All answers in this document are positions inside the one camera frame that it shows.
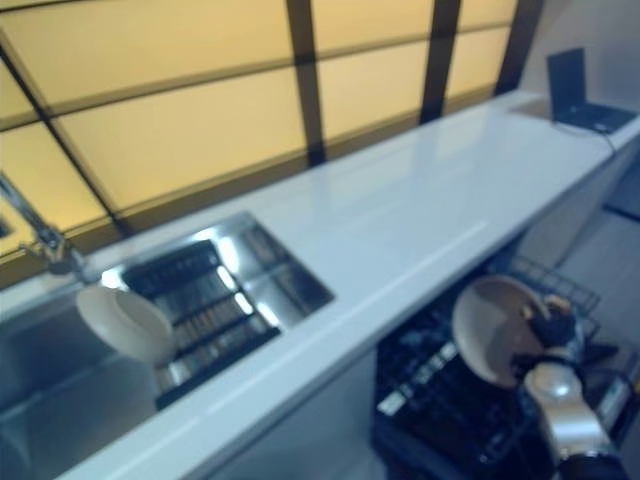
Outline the right robot hand dark palm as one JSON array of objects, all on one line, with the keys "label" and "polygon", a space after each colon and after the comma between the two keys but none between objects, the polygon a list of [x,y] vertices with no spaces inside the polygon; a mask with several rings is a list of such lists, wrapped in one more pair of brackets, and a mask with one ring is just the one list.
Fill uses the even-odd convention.
[{"label": "right robot hand dark palm", "polygon": [[584,351],[584,332],[573,304],[565,297],[549,294],[542,297],[544,309],[533,302],[524,303],[519,313],[545,350],[579,360]]}]

